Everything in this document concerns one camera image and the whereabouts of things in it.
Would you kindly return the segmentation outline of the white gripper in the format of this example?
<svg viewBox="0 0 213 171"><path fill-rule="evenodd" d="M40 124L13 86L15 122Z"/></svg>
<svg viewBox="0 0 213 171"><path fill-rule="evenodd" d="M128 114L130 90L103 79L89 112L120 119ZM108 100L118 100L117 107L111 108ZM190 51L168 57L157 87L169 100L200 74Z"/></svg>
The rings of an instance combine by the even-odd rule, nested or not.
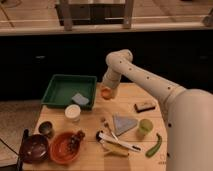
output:
<svg viewBox="0 0 213 171"><path fill-rule="evenodd" d="M104 87L110 88L113 91L113 98L115 98L117 95L119 84L120 84L119 78L109 78L107 76L104 76L101 82L101 89Z"/></svg>

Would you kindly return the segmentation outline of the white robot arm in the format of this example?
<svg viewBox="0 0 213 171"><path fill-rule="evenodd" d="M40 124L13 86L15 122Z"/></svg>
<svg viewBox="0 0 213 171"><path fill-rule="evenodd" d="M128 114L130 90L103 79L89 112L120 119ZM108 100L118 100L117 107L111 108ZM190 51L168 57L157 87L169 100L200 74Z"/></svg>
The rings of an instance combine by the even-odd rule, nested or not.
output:
<svg viewBox="0 0 213 171"><path fill-rule="evenodd" d="M102 85L113 98L122 76L143 88L159 102L166 117L166 171L213 171L213 94L186 89L137 67L130 50L106 56L108 69Z"/></svg>

